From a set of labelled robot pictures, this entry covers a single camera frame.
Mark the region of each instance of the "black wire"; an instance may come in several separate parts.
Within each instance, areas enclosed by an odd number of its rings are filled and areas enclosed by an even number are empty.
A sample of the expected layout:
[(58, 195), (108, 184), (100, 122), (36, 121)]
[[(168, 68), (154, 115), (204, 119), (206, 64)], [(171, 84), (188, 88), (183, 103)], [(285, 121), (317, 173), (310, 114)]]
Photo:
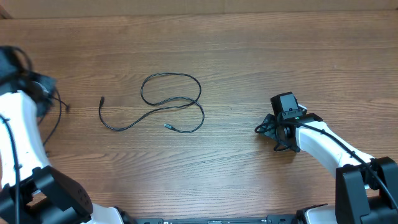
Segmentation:
[(60, 93), (58, 92), (58, 90), (56, 89), (56, 88), (54, 88), (54, 91), (57, 93), (57, 96), (58, 96), (58, 101), (60, 102), (60, 114), (59, 114), (59, 116), (58, 116), (58, 120), (57, 120), (57, 122), (55, 123), (55, 126), (54, 126), (54, 128), (53, 128), (53, 130), (51, 130), (51, 132), (50, 132), (50, 134), (47, 136), (47, 138), (44, 140), (44, 142), (43, 142), (43, 146), (47, 143), (47, 141), (49, 141), (49, 139), (51, 138), (51, 136), (52, 136), (52, 134), (54, 134), (54, 132), (55, 132), (55, 130), (57, 129), (57, 127), (58, 127), (58, 124), (60, 123), (60, 120), (61, 120), (61, 114), (62, 114), (62, 100), (61, 100), (61, 96), (60, 96)]
[(44, 120), (44, 118), (45, 118), (45, 115), (43, 115), (43, 117), (40, 118), (40, 121), (37, 122), (37, 125), (40, 125), (42, 123), (42, 121)]
[[(281, 113), (278, 114), (276, 121), (273, 119), (270, 119), (268, 122), (262, 123), (254, 129), (254, 132), (256, 132), (258, 134), (264, 134), (273, 129), (275, 130), (274, 135), (275, 135), (275, 140), (277, 141), (277, 145), (274, 147), (275, 152), (282, 152), (282, 151), (290, 149), (293, 146), (293, 145), (289, 144), (288, 142), (281, 140), (281, 138), (278, 135), (277, 127), (278, 127), (278, 120), (280, 120), (280, 116), (281, 116)], [(279, 149), (279, 146), (281, 144), (286, 145), (286, 146)]]
[(55, 100), (57, 100), (58, 102), (60, 102), (60, 103), (62, 103), (63, 105), (65, 105), (67, 108), (66, 108), (66, 110), (69, 110), (69, 105), (67, 105), (64, 101), (62, 101), (62, 100), (60, 100), (60, 99), (57, 99), (57, 98), (55, 98), (54, 96), (51, 96), (51, 98), (53, 98), (53, 99), (55, 99)]
[(0, 118), (3, 123), (6, 125), (8, 135), (10, 137), (11, 148), (12, 148), (12, 156), (14, 158), (14, 170), (15, 170), (15, 223), (19, 224), (19, 182), (20, 182), (20, 173), (19, 173), (19, 163), (18, 163), (18, 155), (17, 149), (15, 146), (14, 136), (12, 135), (11, 128), (8, 124), (8, 120), (4, 118), (0, 114)]
[[(199, 86), (199, 94), (198, 94), (198, 97), (197, 97), (195, 100), (193, 100), (193, 99), (188, 98), (188, 97), (176, 96), (176, 97), (168, 98), (168, 99), (163, 100), (163, 101), (158, 102), (158, 103), (150, 103), (150, 102), (148, 102), (148, 101), (144, 98), (144, 85), (145, 85), (151, 78), (153, 78), (153, 77), (156, 77), (156, 76), (167, 76), (167, 75), (180, 75), (180, 76), (186, 76), (186, 77), (190, 77), (190, 78), (192, 78), (193, 80), (195, 80), (196, 83), (197, 83), (198, 86)], [(105, 121), (102, 119), (102, 116), (101, 116), (101, 108), (102, 108), (102, 106), (104, 105), (105, 97), (101, 97), (101, 101), (99, 102), (99, 107), (98, 107), (98, 115), (99, 115), (99, 119), (101, 120), (101, 122), (102, 122), (107, 128), (112, 129), (113, 131), (124, 131), (124, 130), (127, 130), (127, 129), (133, 127), (135, 124), (137, 124), (138, 122), (140, 122), (142, 119), (146, 118), (147, 116), (149, 116), (150, 114), (152, 114), (152, 113), (154, 113), (154, 112), (156, 112), (156, 111), (160, 111), (160, 110), (169, 110), (169, 109), (177, 109), (177, 108), (186, 108), (186, 107), (189, 107), (189, 106), (191, 106), (191, 105), (196, 104), (196, 105), (200, 108), (200, 110), (201, 110), (201, 113), (202, 113), (202, 120), (201, 120), (201, 123), (200, 123), (195, 129), (193, 129), (193, 130), (191, 130), (191, 131), (182, 131), (182, 130), (178, 130), (178, 129), (174, 128), (174, 127), (173, 127), (172, 125), (170, 125), (170, 124), (164, 124), (164, 126), (165, 126), (166, 128), (168, 128), (168, 129), (170, 129), (170, 130), (173, 130), (173, 131), (176, 131), (176, 132), (178, 132), (178, 133), (192, 133), (192, 132), (196, 131), (197, 129), (199, 129), (199, 128), (202, 126), (203, 122), (205, 121), (205, 111), (203, 110), (202, 106), (198, 103), (198, 100), (199, 100), (200, 95), (201, 95), (201, 85), (200, 85), (199, 81), (198, 81), (195, 77), (193, 77), (193, 76), (191, 76), (191, 75), (188, 75), (188, 74), (184, 74), (184, 73), (174, 73), (174, 72), (156, 73), (156, 74), (153, 74), (153, 75), (150, 75), (149, 77), (147, 77), (147, 78), (144, 80), (144, 82), (142, 83), (142, 86), (141, 86), (141, 98), (142, 98), (142, 100), (144, 100), (144, 102), (145, 102), (146, 104), (151, 105), (151, 106), (159, 106), (159, 105), (168, 103), (168, 102), (170, 102), (170, 101), (175, 101), (175, 100), (188, 100), (188, 101), (191, 101), (191, 103), (188, 103), (188, 104), (186, 104), (186, 105), (181, 105), (181, 106), (168, 106), (168, 107), (158, 108), (158, 109), (152, 110), (152, 111), (150, 111), (150, 112), (148, 112), (148, 113), (142, 115), (137, 121), (133, 122), (133, 123), (130, 124), (129, 126), (126, 126), (126, 127), (123, 127), (123, 128), (114, 128), (114, 127), (112, 127), (112, 126), (106, 124)]]
[(348, 149), (348, 147), (343, 144), (339, 139), (337, 139), (336, 137), (334, 137), (332, 134), (326, 132), (325, 130), (321, 130), (318, 128), (314, 128), (313, 126), (309, 126), (306, 124), (300, 124), (300, 123), (294, 123), (294, 122), (288, 122), (288, 121), (282, 121), (279, 124), (285, 124), (285, 125), (293, 125), (296, 127), (304, 127), (304, 128), (308, 128), (314, 131), (317, 131), (319, 133), (322, 133), (326, 136), (328, 136), (330, 139), (334, 140), (334, 142), (336, 142), (337, 144), (339, 144), (350, 156), (352, 156), (353, 158), (355, 158), (358, 162), (360, 162), (363, 166), (365, 166), (365, 168), (373, 175), (373, 177), (376, 179), (377, 183), (380, 185), (381, 189), (384, 191), (384, 193), (389, 197), (391, 204), (393, 205), (393, 207), (395, 207), (394, 209), (396, 209), (398, 211), (398, 205), (397, 202), (395, 201), (395, 199), (393, 198), (393, 196), (391, 195), (390, 191), (388, 190), (388, 188), (386, 187), (386, 185), (383, 183), (383, 181), (380, 179), (380, 177), (377, 175), (377, 173), (372, 170), (371, 166), (369, 166), (368, 163), (366, 163), (365, 161), (363, 161), (359, 156), (357, 156), (355, 154), (354, 151), (352, 151), (351, 149)]
[(29, 78), (33, 78), (33, 76), (34, 76), (33, 73), (32, 73), (32, 71), (33, 71), (33, 63), (32, 63), (32, 61), (31, 61), (31, 59), (29, 58), (29, 56), (28, 56), (22, 49), (20, 49), (19, 47), (14, 47), (14, 46), (12, 46), (11, 48), (12, 48), (13, 50), (15, 50), (15, 51), (21, 53), (22, 56), (24, 56), (25, 62), (26, 62), (26, 65), (27, 65), (26, 71), (28, 72), (28, 77), (29, 77)]

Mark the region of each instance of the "cable connector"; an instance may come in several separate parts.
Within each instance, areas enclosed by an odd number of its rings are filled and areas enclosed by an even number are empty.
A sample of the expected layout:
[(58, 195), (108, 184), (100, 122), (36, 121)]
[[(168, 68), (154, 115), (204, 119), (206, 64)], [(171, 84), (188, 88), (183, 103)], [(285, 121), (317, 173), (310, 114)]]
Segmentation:
[(173, 126), (171, 126), (171, 125), (169, 125), (169, 124), (164, 124), (164, 126), (165, 126), (167, 129), (173, 130)]
[(67, 107), (65, 108), (65, 111), (67, 111), (67, 113), (69, 113), (69, 111), (70, 111), (70, 104), (67, 105)]
[(101, 101), (99, 102), (99, 107), (102, 107), (104, 105), (105, 102), (105, 97), (101, 97)]

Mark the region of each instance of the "wooden table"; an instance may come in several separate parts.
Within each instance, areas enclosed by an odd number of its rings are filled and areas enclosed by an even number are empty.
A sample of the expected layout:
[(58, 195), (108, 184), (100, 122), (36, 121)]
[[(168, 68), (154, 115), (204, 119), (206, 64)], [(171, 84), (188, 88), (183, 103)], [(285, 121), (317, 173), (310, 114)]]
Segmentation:
[[(134, 217), (263, 217), (334, 203), (333, 177), (306, 152), (276, 153), (254, 133), (270, 97), (292, 91), (332, 130), (375, 157), (398, 161), (398, 12), (228, 14), (0, 21), (35, 70), (58, 79), (72, 105), (47, 144), (50, 160), (94, 202)], [(151, 115), (144, 79), (182, 72), (202, 84), (196, 106)], [(184, 77), (151, 80), (150, 101), (196, 97)], [(49, 113), (43, 138), (56, 122)]]

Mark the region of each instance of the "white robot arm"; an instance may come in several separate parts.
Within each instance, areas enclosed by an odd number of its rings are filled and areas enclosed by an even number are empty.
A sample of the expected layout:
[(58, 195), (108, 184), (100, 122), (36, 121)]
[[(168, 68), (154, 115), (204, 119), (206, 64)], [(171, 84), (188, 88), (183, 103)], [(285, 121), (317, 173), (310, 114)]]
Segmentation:
[[(307, 114), (291, 92), (271, 98), (271, 103), (274, 115), (268, 114), (255, 132), (276, 140), (275, 151), (307, 151), (336, 178), (336, 205), (301, 210), (303, 222), (398, 223), (398, 166), (392, 159), (375, 159), (355, 149), (319, 116)], [(365, 189), (380, 189), (380, 196), (367, 198)]]
[[(0, 114), (6, 119), (4, 122), (7, 122), (14, 138), (20, 167), (20, 192), (15, 188), (11, 137), (6, 125), (0, 121), (0, 216), (9, 223), (16, 222), (13, 192), (17, 192), (22, 204), (18, 209), (21, 223), (76, 223), (76, 220), (88, 220), (85, 223), (89, 224), (129, 223), (126, 213), (91, 203), (88, 194), (77, 182), (51, 166), (40, 138), (37, 117), (44, 115), (46, 107), (51, 104), (52, 96), (46, 87), (51, 88), (55, 82), (36, 73), (34, 77), (24, 75), (25, 71), (15, 55), (16, 50), (19, 49), (0, 47)], [(25, 206), (40, 191), (47, 198), (31, 207)], [(84, 197), (84, 202), (82, 197), (80, 200), (77, 198), (78, 194)]]
[[(371, 159), (374, 159), (373, 156), (357, 150), (352, 145), (342, 140), (339, 136), (337, 136), (333, 131), (329, 129), (325, 122), (312, 121), (306, 123), (306, 125), (321, 130), (323, 129), (325, 130), (325, 132), (332, 134), (344, 145), (346, 145), (351, 151), (355, 152), (357, 156), (362, 158), (363, 161), (370, 162)], [(323, 165), (330, 172), (333, 177), (336, 177), (336, 169), (339, 167), (343, 167), (347, 164), (351, 164), (354, 166), (361, 164), (358, 160), (352, 158), (334, 140), (317, 131), (305, 127), (299, 127), (296, 129), (295, 138), (297, 146), (301, 150), (308, 152), (311, 156), (316, 158), (320, 162), (320, 164)]]

